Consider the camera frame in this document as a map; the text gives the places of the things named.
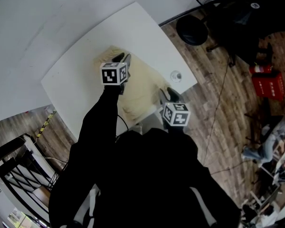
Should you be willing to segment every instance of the white table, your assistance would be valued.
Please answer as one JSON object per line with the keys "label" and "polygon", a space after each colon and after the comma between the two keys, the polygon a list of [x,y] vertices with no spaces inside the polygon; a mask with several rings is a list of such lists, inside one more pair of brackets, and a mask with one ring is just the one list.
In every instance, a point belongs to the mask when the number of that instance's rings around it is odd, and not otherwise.
{"label": "white table", "polygon": [[[79,39],[48,71],[41,83],[59,115],[78,139],[85,114],[103,91],[93,59],[114,45],[128,50],[155,68],[180,94],[197,83],[188,65],[162,29],[138,4],[110,16]],[[175,83],[171,72],[182,80]],[[151,107],[143,117],[156,110]],[[116,134],[125,131],[118,119]]]}

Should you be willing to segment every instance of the black cable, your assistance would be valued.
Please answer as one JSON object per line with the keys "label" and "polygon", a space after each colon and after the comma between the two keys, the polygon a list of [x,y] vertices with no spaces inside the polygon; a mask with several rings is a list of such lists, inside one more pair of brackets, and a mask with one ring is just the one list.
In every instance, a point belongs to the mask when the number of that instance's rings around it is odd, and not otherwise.
{"label": "black cable", "polygon": [[207,157],[207,153],[208,153],[208,147],[209,147],[209,144],[210,144],[210,140],[211,140],[211,136],[212,136],[212,132],[213,132],[213,128],[214,128],[214,123],[215,123],[215,120],[216,120],[216,117],[217,117],[217,111],[218,111],[218,108],[219,108],[220,98],[222,96],[223,89],[224,89],[226,75],[227,75],[228,68],[229,68],[229,60],[230,60],[230,58],[227,61],[227,66],[226,66],[226,71],[225,71],[225,75],[224,75],[224,79],[223,79],[222,88],[221,88],[220,93],[218,95],[218,98],[219,98],[218,99],[218,104],[217,104],[217,107],[215,108],[215,111],[214,111],[214,119],[213,119],[213,123],[212,123],[212,126],[211,126],[211,131],[210,131],[210,136],[209,136],[209,139],[208,139],[208,144],[207,144],[207,147],[206,147],[206,154],[205,154],[203,166],[205,166],[205,161],[206,161],[206,157]]}
{"label": "black cable", "polygon": [[251,161],[251,160],[249,160],[249,161],[242,161],[240,164],[237,164],[236,166],[233,166],[233,167],[231,167],[231,168],[227,168],[227,169],[225,169],[225,170],[216,171],[216,172],[214,172],[214,173],[211,173],[210,175],[212,176],[212,175],[214,175],[214,174],[217,174],[217,173],[220,173],[220,172],[223,172],[223,171],[230,171],[230,170],[232,170],[232,169],[234,169],[234,168],[240,166],[241,164],[243,164],[243,163],[245,163],[245,162],[250,162],[250,161]]}
{"label": "black cable", "polygon": [[129,131],[129,128],[128,128],[128,125],[125,123],[124,119],[123,119],[120,115],[118,115],[118,114],[117,114],[117,116],[119,116],[119,117],[120,117],[120,119],[122,119],[122,121],[123,121],[124,125],[127,127],[127,132],[128,132],[128,131]]}

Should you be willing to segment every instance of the wooden floor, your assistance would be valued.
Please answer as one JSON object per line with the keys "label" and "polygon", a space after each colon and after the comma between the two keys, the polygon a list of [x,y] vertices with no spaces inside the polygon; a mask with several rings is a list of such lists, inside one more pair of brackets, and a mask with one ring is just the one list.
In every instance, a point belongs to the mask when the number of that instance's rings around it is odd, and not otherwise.
{"label": "wooden floor", "polygon": [[[203,17],[201,11],[194,12],[194,15],[198,18]],[[162,30],[183,56],[198,81],[183,94],[192,112],[186,132],[199,147],[198,158],[201,163],[209,167],[213,178],[240,206],[254,188],[251,181],[255,180],[257,170],[257,165],[250,161],[242,163],[240,156],[243,146],[248,143],[245,137],[250,136],[250,119],[244,114],[258,115],[263,111],[260,107],[262,99],[255,94],[246,63],[237,58],[236,66],[227,67],[228,54],[225,49],[218,48],[211,53],[206,52],[206,47],[215,44],[211,36],[201,46],[190,46],[179,38],[175,25],[176,21],[171,22],[163,26]],[[281,69],[285,80],[285,33],[271,35],[260,44],[266,44],[268,40],[274,48],[275,66]],[[226,69],[226,81],[212,137],[209,138]],[[270,104],[275,114],[285,112],[285,102],[271,101]],[[0,146],[23,133],[36,137],[48,114],[51,113],[50,108],[52,106],[0,121]],[[68,160],[70,146],[73,143],[74,137],[59,114],[53,117],[38,140],[39,146],[47,156],[62,161]]]}

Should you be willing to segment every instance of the fiducial marker cube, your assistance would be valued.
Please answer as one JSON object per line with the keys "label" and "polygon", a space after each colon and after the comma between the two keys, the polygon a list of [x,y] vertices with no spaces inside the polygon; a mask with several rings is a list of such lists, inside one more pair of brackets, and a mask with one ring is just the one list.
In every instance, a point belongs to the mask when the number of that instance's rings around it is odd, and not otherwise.
{"label": "fiducial marker cube", "polygon": [[101,84],[117,86],[128,79],[127,63],[102,63],[100,66]]}
{"label": "fiducial marker cube", "polygon": [[190,111],[187,104],[184,103],[166,103],[163,110],[163,118],[170,126],[187,126],[190,117]]}

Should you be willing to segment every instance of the yellow and black striped pole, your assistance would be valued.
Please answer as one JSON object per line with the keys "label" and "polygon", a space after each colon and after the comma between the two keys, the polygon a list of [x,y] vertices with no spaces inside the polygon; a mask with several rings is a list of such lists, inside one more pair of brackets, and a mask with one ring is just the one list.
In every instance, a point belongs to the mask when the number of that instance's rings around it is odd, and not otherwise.
{"label": "yellow and black striped pole", "polygon": [[42,134],[43,130],[44,130],[44,129],[45,129],[45,127],[48,125],[48,122],[52,119],[52,117],[55,115],[55,113],[56,113],[56,112],[57,112],[57,111],[56,111],[56,110],[54,110],[54,111],[53,111],[53,113],[51,113],[50,115],[48,115],[47,120],[44,122],[44,124],[43,124],[42,128],[40,129],[40,131],[39,131],[39,133],[38,133],[38,135],[37,135],[37,138],[36,138],[35,143],[37,142],[37,140],[38,140],[38,138],[41,136],[41,134]]}

